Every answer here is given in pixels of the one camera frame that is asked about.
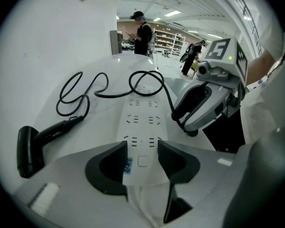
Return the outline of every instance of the black cable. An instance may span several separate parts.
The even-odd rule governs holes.
[[[159,76],[160,76],[161,78],[157,77],[157,76],[154,75],[153,73],[159,74]],[[143,75],[138,79],[138,81],[136,82],[136,84],[133,86],[133,85],[132,85],[132,78],[133,78],[133,76],[135,76],[136,74],[143,74]],[[63,91],[64,91],[65,88],[68,86],[68,84],[69,84],[75,77],[77,77],[78,75],[80,75],[80,76],[79,76],[79,78],[77,79],[77,81],[73,84],[73,86],[69,89],[68,92],[66,92],[65,94],[63,94]],[[83,99],[86,98],[86,99],[87,99],[87,107],[86,107],[85,114],[83,115],[83,118],[85,118],[85,117],[87,116],[88,112],[89,112],[89,109],[90,109],[90,98],[89,98],[89,96],[87,95],[87,93],[88,93],[88,91],[90,90],[90,88],[92,87],[94,81],[95,81],[95,80],[97,79],[97,77],[100,76],[100,75],[104,75],[104,76],[105,76],[105,78],[106,78],[106,85],[105,85],[105,87],[104,87],[103,89],[97,90],[97,91],[94,92],[94,95],[96,95],[97,97],[112,99],[112,98],[119,98],[119,97],[123,97],[123,96],[129,95],[129,94],[131,94],[132,92],[134,92],[134,93],[136,93],[136,94],[138,94],[138,95],[141,95],[141,96],[152,96],[152,95],[155,95],[155,94],[159,93],[159,92],[162,90],[162,88],[164,88],[164,90],[165,90],[165,92],[166,92],[166,94],[167,94],[167,98],[168,98],[168,101],[169,101],[170,109],[171,109],[171,111],[172,111],[172,115],[176,115],[176,112],[175,112],[175,109],[174,109],[174,107],[173,107],[173,103],[172,103],[172,100],[171,100],[170,93],[169,93],[169,91],[168,91],[168,89],[167,89],[167,87],[166,87],[166,85],[165,85],[165,83],[164,83],[164,78],[163,78],[162,74],[159,73],[159,72],[157,72],[157,71],[153,71],[153,70],[152,70],[152,71],[149,71],[149,72],[147,72],[147,71],[137,71],[137,72],[132,73],[132,74],[130,75],[130,77],[129,77],[129,86],[130,86],[131,90],[128,91],[128,92],[122,93],[122,94],[118,94],[118,95],[103,95],[103,94],[100,94],[101,92],[105,91],[105,90],[108,88],[108,86],[109,86],[109,78],[108,78],[107,74],[105,74],[105,73],[99,73],[99,74],[97,74],[97,75],[95,76],[95,78],[93,79],[93,81],[92,81],[92,83],[90,84],[90,86],[86,89],[86,91],[85,91],[82,95],[80,95],[79,97],[77,97],[77,98],[74,99],[74,100],[71,100],[71,101],[64,101],[63,99],[75,88],[75,86],[76,86],[76,85],[78,84],[78,82],[80,81],[82,75],[83,75],[83,72],[78,72],[78,73],[74,74],[74,75],[64,84],[64,86],[62,87],[62,89],[61,89],[61,91],[60,91],[60,94],[59,94],[59,100],[58,100],[58,102],[57,102],[57,104],[56,104],[56,112],[58,113],[58,115],[60,115],[60,116],[71,116],[71,115],[73,115],[73,114],[80,108],[80,106],[81,106],[81,104],[82,104],[82,102],[83,102]],[[161,84],[161,87],[160,87],[158,90],[156,90],[155,92],[153,92],[153,93],[144,94],[144,93],[140,93],[140,92],[136,91],[136,88],[137,88],[139,82],[140,82],[140,81],[143,79],[143,77],[145,77],[146,75],[151,75],[151,76],[154,77],[156,80],[158,80],[158,81],[160,82],[160,84]],[[61,112],[59,111],[58,107],[59,107],[60,102],[62,102],[62,103],[64,103],[64,104],[71,104],[71,103],[74,103],[75,101],[77,101],[77,100],[79,100],[79,99],[80,99],[80,102],[79,102],[78,106],[76,107],[76,109],[75,109],[74,111],[72,111],[72,112],[70,112],[70,113],[67,113],[67,114],[61,113]],[[176,122],[177,122],[177,124],[179,125],[179,127],[184,130],[182,124],[180,123],[180,121],[179,121],[178,119],[176,120]]]

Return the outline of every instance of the black cap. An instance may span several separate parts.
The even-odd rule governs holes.
[[[143,12],[137,11],[130,17],[130,19],[135,19],[136,17],[140,17],[140,16],[144,16]]]

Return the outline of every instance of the metal railing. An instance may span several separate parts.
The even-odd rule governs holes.
[[[234,1],[238,5],[238,7],[242,10],[243,16],[247,17],[247,23],[250,26],[252,35],[253,35],[253,37],[255,39],[257,52],[258,52],[258,55],[260,56],[262,54],[262,48],[261,48],[261,45],[258,42],[259,36],[258,36],[258,32],[257,32],[257,27],[256,27],[256,24],[255,24],[253,18],[252,18],[252,15],[251,15],[251,13],[249,11],[249,8],[247,7],[247,5],[246,5],[244,0],[234,0]]]

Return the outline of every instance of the white wall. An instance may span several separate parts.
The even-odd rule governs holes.
[[[20,0],[0,29],[0,181],[13,193],[18,130],[34,125],[53,88],[111,55],[117,0]]]

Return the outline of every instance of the person in black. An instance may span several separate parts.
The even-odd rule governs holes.
[[[198,59],[199,53],[201,52],[201,47],[205,45],[204,40],[200,40],[200,42],[195,43],[195,44],[190,44],[187,53],[189,54],[186,62],[184,64],[184,67],[182,68],[182,74],[185,76],[188,76],[187,73],[189,72],[189,69],[191,68],[191,65],[194,61],[194,59]]]
[[[144,14],[140,11],[135,12],[130,19],[134,19],[135,24],[140,25],[140,27],[137,29],[137,35],[127,32],[131,38],[136,39],[134,44],[134,53],[147,56],[148,43],[152,38],[152,29],[147,23],[147,19],[145,18]]]

